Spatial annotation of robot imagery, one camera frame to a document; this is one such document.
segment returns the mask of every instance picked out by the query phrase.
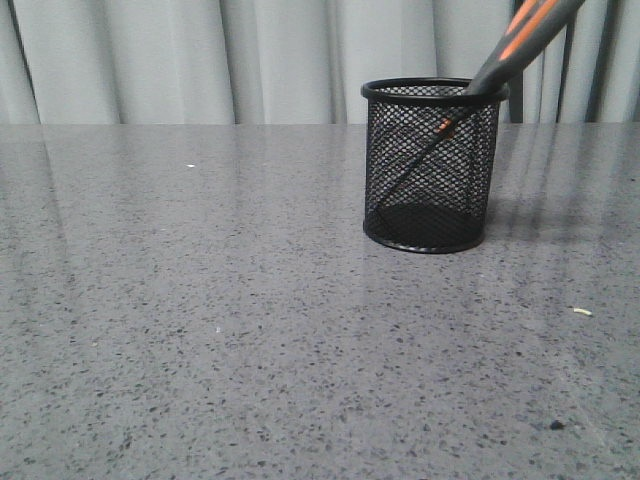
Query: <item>black mesh pen cup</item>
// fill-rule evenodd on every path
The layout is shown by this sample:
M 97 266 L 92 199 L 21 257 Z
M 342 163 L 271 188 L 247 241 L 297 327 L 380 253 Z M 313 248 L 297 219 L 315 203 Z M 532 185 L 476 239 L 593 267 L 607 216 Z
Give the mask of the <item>black mesh pen cup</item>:
M 419 253 L 472 248 L 484 238 L 500 102 L 505 85 L 462 95 L 469 80 L 369 82 L 364 231 L 388 247 Z M 460 119 L 434 145 L 447 119 Z

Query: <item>granite surface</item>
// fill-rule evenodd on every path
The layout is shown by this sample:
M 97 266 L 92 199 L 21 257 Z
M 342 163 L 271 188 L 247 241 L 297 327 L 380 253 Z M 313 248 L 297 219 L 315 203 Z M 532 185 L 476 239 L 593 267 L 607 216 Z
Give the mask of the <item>granite surface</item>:
M 1 127 L 0 479 L 640 478 L 639 151 L 502 126 L 434 256 L 363 126 Z

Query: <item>curtain fold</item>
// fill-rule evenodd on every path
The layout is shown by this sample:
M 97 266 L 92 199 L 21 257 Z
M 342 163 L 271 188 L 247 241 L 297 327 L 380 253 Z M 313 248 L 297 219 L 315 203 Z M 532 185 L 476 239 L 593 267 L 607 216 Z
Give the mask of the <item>curtain fold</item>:
M 0 0 L 0 123 L 364 123 L 362 83 L 472 77 L 520 3 Z M 638 24 L 586 0 L 501 119 L 639 120 Z

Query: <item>orange stripe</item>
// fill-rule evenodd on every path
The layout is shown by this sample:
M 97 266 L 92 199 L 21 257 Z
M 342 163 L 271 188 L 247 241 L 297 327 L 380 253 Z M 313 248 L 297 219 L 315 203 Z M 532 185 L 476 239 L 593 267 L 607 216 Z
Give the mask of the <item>orange stripe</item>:
M 447 128 L 451 126 L 452 123 L 453 123 L 453 120 L 451 120 L 450 118 L 445 118 L 440 124 L 440 126 L 438 127 L 438 133 L 445 131 Z
M 507 33 L 505 35 L 509 35 L 512 32 L 512 30 L 518 26 L 518 24 L 522 21 L 524 17 L 527 16 L 527 13 L 531 11 L 533 6 L 537 2 L 538 0 L 527 0 L 522 4 L 522 6 L 518 9 L 515 16 L 513 17 L 513 20 L 511 20 L 511 23 L 509 24 L 509 27 L 507 28 Z
M 508 58 L 513 52 L 515 52 L 520 45 L 522 45 L 527 38 L 533 33 L 536 27 L 540 24 L 540 22 L 547 16 L 547 14 L 551 11 L 553 6 L 558 2 L 558 0 L 547 0 L 540 9 L 535 13 L 533 17 L 527 22 L 527 24 L 518 32 L 511 43 L 507 45 L 507 47 L 502 51 L 499 60 L 504 60 Z

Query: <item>gray speckled countertop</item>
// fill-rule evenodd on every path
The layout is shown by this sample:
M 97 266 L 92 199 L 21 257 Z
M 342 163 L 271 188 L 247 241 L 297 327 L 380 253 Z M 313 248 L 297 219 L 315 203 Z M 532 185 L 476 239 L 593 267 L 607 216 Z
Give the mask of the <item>gray speckled countertop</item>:
M 640 478 L 639 152 L 502 126 L 433 256 L 363 126 L 1 127 L 0 479 Z

